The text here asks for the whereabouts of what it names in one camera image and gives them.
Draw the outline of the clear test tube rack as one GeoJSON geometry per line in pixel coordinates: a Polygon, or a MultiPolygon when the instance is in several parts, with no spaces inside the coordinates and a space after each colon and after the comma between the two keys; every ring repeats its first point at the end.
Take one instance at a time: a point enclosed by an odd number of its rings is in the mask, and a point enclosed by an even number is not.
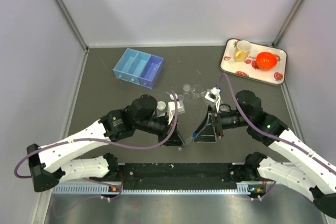
{"type": "MultiPolygon", "coordinates": [[[[202,97],[203,97],[203,100],[205,102],[206,105],[208,105],[208,103],[205,101],[204,97],[205,97],[205,94],[206,94],[206,91],[203,92],[202,94],[202,97]]],[[[220,107],[219,107],[219,112],[229,112],[231,110],[230,106],[228,104],[225,104],[222,100],[221,100],[221,103],[220,103],[220,107]]]]}

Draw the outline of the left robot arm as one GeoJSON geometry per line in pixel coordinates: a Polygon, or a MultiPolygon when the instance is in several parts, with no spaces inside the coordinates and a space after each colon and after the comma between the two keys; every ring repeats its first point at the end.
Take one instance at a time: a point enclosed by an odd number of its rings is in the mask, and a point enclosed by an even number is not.
{"type": "Polygon", "coordinates": [[[167,104],[167,112],[158,116],[157,100],[145,94],[124,109],[112,110],[92,125],[54,144],[26,148],[30,176],[35,192],[52,189],[56,185],[80,178],[114,180],[119,174],[117,158],[104,154],[92,159],[79,159],[91,150],[104,145],[120,146],[120,140],[132,137],[136,130],[157,136],[158,143],[183,147],[177,129],[177,116],[184,113],[180,100],[167,104]]]}

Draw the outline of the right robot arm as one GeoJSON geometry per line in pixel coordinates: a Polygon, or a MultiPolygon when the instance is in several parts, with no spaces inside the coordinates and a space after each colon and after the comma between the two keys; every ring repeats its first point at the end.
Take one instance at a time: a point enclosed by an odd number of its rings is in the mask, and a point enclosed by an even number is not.
{"type": "Polygon", "coordinates": [[[216,142],[224,136],[224,130],[246,127],[253,139],[294,165],[290,168],[264,154],[253,153],[244,163],[246,176],[283,184],[335,218],[335,165],[308,147],[284,122],[265,112],[253,92],[243,90],[235,94],[234,110],[221,102],[220,92],[219,88],[212,88],[203,93],[207,115],[193,134],[193,142],[216,142]]]}

